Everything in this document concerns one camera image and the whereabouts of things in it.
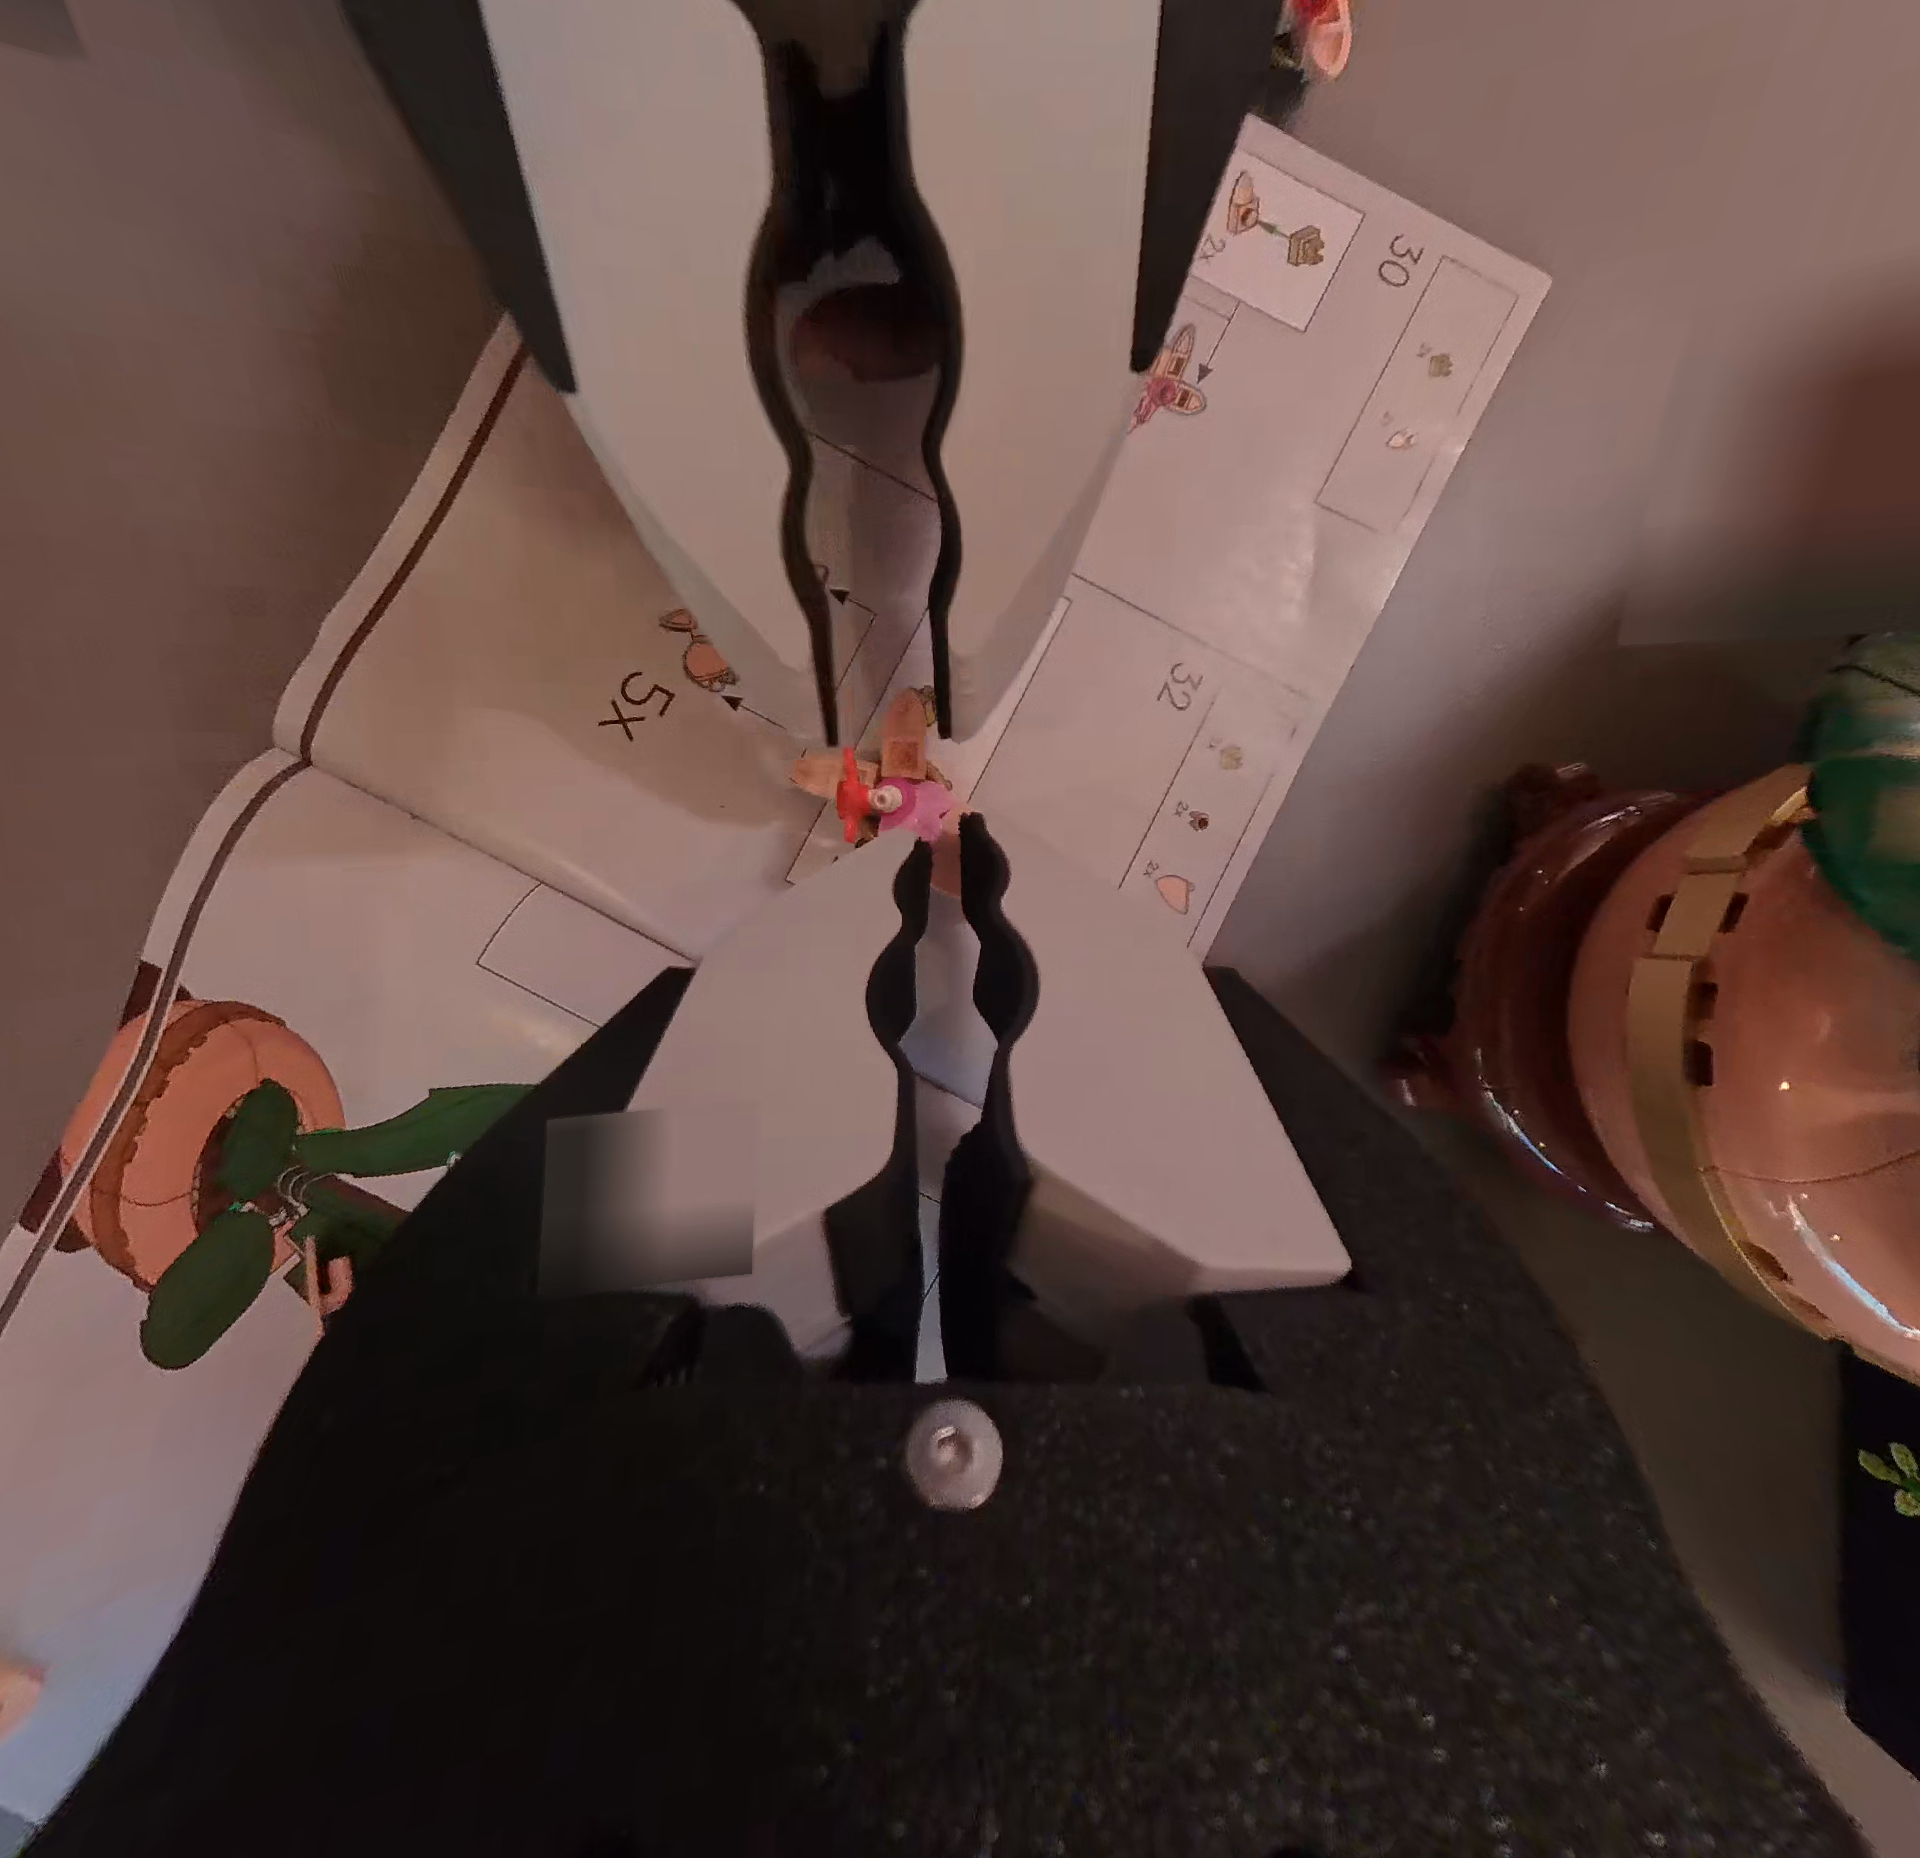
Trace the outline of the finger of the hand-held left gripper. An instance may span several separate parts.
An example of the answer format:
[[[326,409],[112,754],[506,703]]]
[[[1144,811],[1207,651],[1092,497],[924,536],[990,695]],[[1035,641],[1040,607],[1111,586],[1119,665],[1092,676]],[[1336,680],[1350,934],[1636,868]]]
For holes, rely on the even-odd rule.
[[[760,39],[735,0],[477,0],[559,313],[568,409],[756,708],[835,740],[803,530],[810,448],[751,277],[777,201]]]
[[[970,738],[1052,618],[1138,393],[1142,208],[1164,0],[916,0],[909,174],[955,364],[929,468],[940,726]]]

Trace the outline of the pink and tan brick blossom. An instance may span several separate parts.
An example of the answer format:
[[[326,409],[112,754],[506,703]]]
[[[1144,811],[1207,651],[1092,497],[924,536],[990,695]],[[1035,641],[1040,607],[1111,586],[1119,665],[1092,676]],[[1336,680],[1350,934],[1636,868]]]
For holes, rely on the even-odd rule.
[[[905,831],[927,845],[947,835],[955,799],[941,768],[930,759],[930,727],[924,687],[902,687],[889,698],[875,760],[875,796],[886,795],[879,799],[884,809],[874,817],[877,834]]]

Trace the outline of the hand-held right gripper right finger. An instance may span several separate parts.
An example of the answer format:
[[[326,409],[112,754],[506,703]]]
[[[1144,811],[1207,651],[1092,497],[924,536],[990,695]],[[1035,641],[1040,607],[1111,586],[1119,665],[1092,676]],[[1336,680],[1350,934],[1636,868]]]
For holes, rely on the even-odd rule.
[[[1035,835],[958,823],[977,1114],[941,1163],[954,1381],[1098,1371],[1150,1314],[1351,1254],[1192,953]]]

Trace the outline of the brick flower pot model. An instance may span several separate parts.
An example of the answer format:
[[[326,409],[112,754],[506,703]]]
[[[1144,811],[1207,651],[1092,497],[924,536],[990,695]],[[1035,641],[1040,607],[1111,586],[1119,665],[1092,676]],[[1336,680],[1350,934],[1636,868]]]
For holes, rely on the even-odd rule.
[[[1719,795],[1529,765],[1394,1087],[1768,1315],[1917,1378],[1917,636]]]

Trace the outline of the black brick set box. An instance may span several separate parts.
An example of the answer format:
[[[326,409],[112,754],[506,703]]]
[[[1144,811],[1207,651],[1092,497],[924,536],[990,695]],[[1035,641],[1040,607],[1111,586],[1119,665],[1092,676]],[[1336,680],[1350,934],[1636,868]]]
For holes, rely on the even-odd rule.
[[[1848,1721],[1917,1774],[1917,1387],[1837,1362],[1837,1630]]]

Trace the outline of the open brick instruction booklet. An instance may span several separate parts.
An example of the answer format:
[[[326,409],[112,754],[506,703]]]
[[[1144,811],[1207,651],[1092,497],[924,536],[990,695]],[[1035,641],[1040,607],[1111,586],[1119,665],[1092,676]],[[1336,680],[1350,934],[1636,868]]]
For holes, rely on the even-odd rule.
[[[958,808],[1194,960],[1548,279],[1258,119]],[[392,1220],[477,1113],[847,853],[511,328],[197,827],[5,1242],[5,1741],[39,1821],[176,1630],[318,1340],[294,1220]]]

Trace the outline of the grey desk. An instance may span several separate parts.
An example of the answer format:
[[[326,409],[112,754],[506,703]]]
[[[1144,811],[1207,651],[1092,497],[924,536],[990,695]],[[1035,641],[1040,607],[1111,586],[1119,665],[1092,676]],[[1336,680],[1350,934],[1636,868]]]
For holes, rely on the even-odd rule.
[[[1305,140],[1551,277],[1220,946],[1359,1066],[1541,749],[1752,769],[1811,647],[1614,645],[1665,503],[1755,527],[1732,395],[1796,279],[1899,402],[1916,71],[1894,0],[1801,90],[1791,0],[1366,0]],[[109,1032],[166,875],[265,740],[487,331],[487,294],[334,0],[63,0],[5,47],[5,1186]]]

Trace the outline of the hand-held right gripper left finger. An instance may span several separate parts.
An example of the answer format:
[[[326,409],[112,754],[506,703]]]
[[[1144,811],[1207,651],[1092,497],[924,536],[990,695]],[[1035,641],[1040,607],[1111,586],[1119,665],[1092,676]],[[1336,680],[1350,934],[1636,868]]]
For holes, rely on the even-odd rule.
[[[912,1376],[924,1298],[916,1083],[930,850],[789,884],[691,974],[646,1077],[646,1270],[770,1311],[804,1357]]]

